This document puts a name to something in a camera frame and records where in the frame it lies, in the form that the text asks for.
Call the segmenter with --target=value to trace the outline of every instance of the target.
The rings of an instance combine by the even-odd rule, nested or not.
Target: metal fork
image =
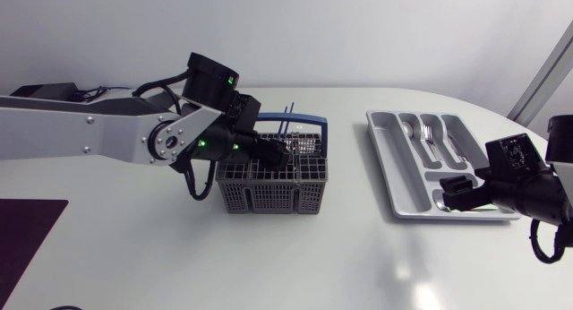
[[[436,158],[437,160],[444,160],[444,158],[441,156],[440,152],[436,148],[436,144],[433,142],[431,126],[429,125],[423,126],[423,138],[428,143],[428,146],[430,147],[430,150],[432,151],[434,158]]]

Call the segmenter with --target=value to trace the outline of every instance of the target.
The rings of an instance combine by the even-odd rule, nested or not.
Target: basket handle
[[[329,147],[329,122],[326,117],[311,116],[306,114],[297,113],[259,113],[257,121],[261,122],[295,122],[295,123],[305,123],[309,125],[319,125],[321,127],[322,134],[322,146],[321,146],[321,156],[326,158],[327,148]]]

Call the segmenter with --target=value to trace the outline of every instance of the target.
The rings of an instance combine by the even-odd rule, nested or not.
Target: cutlery tray
[[[450,211],[443,205],[440,179],[466,176],[483,180],[475,168],[489,165],[482,145],[462,119],[449,113],[368,111],[368,132],[386,179],[397,217],[441,220],[518,220],[520,215],[495,206]]]

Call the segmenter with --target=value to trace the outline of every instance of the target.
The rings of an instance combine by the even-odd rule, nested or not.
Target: table surface
[[[295,112],[328,118],[329,182],[319,215],[229,215],[217,185],[196,202],[168,167],[104,157],[0,161],[3,198],[70,201],[5,309],[569,308],[573,256],[537,261],[528,218],[397,219],[365,113],[456,113],[481,143],[527,132],[544,156],[541,137],[416,90],[241,92],[261,111],[294,101]],[[196,169],[204,174],[206,163]],[[540,230],[548,248],[553,228]]]

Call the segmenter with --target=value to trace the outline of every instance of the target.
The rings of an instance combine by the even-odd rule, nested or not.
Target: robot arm
[[[527,134],[486,143],[490,166],[475,170],[485,180],[473,188],[466,177],[442,179],[444,203],[452,210],[469,211],[493,203],[533,219],[531,241],[535,256],[555,263],[566,247],[573,247],[573,116],[550,120],[549,145],[545,161]],[[547,256],[537,243],[539,222],[558,226],[554,255]]]
[[[261,103],[235,90],[239,75],[198,54],[191,54],[188,67],[178,76],[142,85],[130,98],[84,104],[0,97],[0,159],[102,155],[169,165],[185,175],[196,199],[205,198],[209,188],[194,194],[191,159],[212,161],[209,182],[215,161],[260,159],[267,168],[284,167],[285,144],[262,140],[253,131]],[[182,80],[178,97],[168,84]],[[141,97],[155,88],[166,92]],[[174,103],[176,113],[169,110]]]

